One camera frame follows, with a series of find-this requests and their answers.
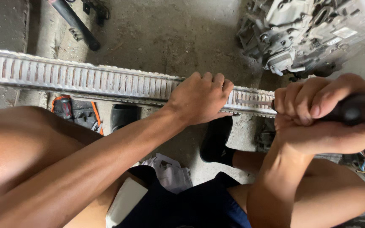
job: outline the black screwdriver handle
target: black screwdriver handle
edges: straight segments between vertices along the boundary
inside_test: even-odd
[[[271,108],[275,110],[274,100]],[[339,101],[335,108],[320,120],[342,122],[355,126],[365,122],[365,93],[354,93]]]

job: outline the screwdriver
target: screwdriver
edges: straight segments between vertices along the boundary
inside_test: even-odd
[[[275,110],[272,101],[249,101],[236,98],[237,103],[266,105]],[[348,126],[355,126],[365,122],[365,93],[354,93],[339,101],[335,108],[326,116],[320,118],[323,121],[342,122]]]

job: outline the engine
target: engine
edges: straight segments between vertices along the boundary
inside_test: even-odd
[[[265,70],[327,77],[365,47],[365,0],[251,0],[237,35]]]

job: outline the hand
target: hand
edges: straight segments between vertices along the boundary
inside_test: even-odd
[[[233,83],[221,73],[207,72],[201,77],[195,72],[175,88],[164,108],[172,109],[188,126],[210,122],[232,115],[219,112],[232,90]]]
[[[365,92],[365,81],[345,74],[336,80],[315,77],[275,92],[277,140],[302,153],[358,153],[365,149],[365,124],[349,127],[317,119],[348,95]]]

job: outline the leg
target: leg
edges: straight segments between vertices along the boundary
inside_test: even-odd
[[[259,170],[263,153],[237,151],[233,166],[244,171]],[[249,185],[228,189],[246,211]],[[344,166],[314,159],[297,189],[292,228],[325,228],[350,220],[365,211],[365,183]]]
[[[42,108],[0,110],[0,197],[42,169],[100,138],[100,134]],[[131,175],[123,174],[66,227],[105,227],[106,212],[128,176]]]

